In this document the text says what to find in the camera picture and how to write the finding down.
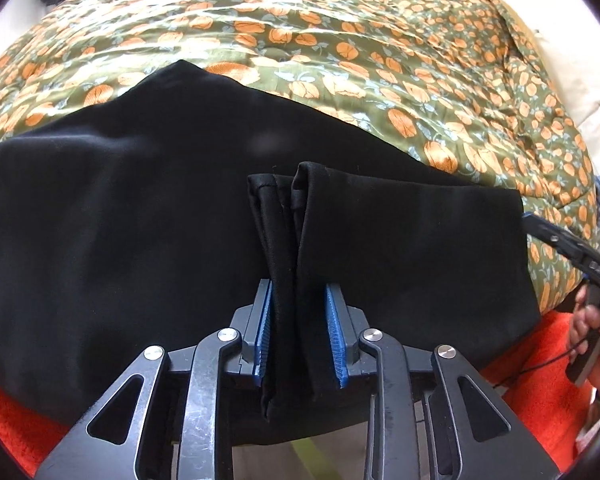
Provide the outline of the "person's right hand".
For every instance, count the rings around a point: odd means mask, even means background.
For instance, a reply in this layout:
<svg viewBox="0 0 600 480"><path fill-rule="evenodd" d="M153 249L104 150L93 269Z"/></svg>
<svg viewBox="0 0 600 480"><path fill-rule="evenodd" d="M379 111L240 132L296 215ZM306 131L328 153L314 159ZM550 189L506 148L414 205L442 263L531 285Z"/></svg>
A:
<svg viewBox="0 0 600 480"><path fill-rule="evenodd" d="M600 289L583 285L568 330L566 374L578 387L589 382L600 397Z"/></svg>

